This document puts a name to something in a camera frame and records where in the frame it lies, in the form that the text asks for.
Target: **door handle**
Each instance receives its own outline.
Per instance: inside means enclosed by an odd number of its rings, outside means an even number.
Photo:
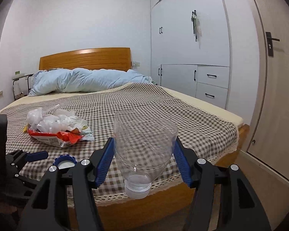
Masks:
[[[207,93],[205,93],[205,95],[210,96],[210,97],[213,97],[213,98],[215,97],[215,96],[213,96],[213,95],[209,95],[209,94],[207,94]]]
[[[266,32],[265,34],[267,36],[267,54],[274,57],[273,41],[280,41],[280,39],[272,38],[271,32]]]

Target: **white wardrobe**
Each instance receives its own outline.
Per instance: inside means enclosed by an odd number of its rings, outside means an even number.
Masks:
[[[192,11],[202,32],[197,41]],[[230,45],[223,0],[151,0],[151,38],[155,82],[226,107]]]

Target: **blue blanket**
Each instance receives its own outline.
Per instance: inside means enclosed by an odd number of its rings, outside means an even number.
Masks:
[[[128,82],[152,83],[152,78],[131,69],[127,72],[82,68],[39,71],[32,77],[29,96],[45,95],[50,92],[97,92],[120,87]]]

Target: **drawer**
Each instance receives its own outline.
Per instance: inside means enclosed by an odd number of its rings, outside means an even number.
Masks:
[[[198,82],[228,88],[229,68],[198,65]]]
[[[196,98],[224,109],[226,107],[227,92],[228,89],[198,82]]]

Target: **blue gear-shaped ring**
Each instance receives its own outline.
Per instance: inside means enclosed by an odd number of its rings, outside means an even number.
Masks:
[[[59,169],[73,167],[77,163],[75,157],[68,155],[60,155],[57,157],[53,163],[53,165],[57,166]]]

